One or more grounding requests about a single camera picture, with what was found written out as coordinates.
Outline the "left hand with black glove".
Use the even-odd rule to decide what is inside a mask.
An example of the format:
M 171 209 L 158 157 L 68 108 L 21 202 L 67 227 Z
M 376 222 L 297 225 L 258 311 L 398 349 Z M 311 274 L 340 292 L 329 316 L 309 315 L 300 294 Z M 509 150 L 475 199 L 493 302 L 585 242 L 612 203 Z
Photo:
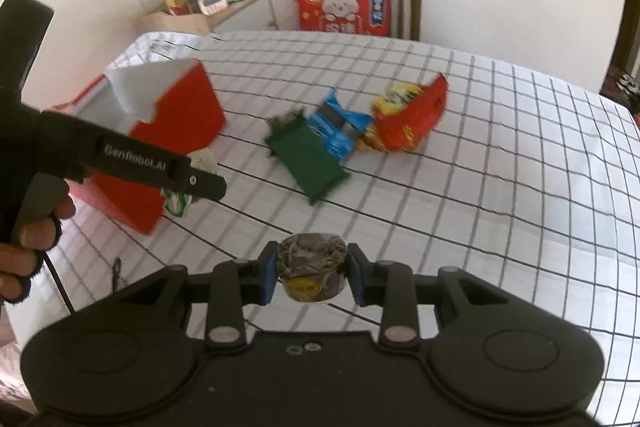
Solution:
M 73 199 L 65 195 L 50 217 L 22 225 L 16 244 L 1 245 L 1 299 L 19 303 L 30 291 L 30 280 L 43 265 L 43 254 L 61 237 L 61 222 L 76 212 Z

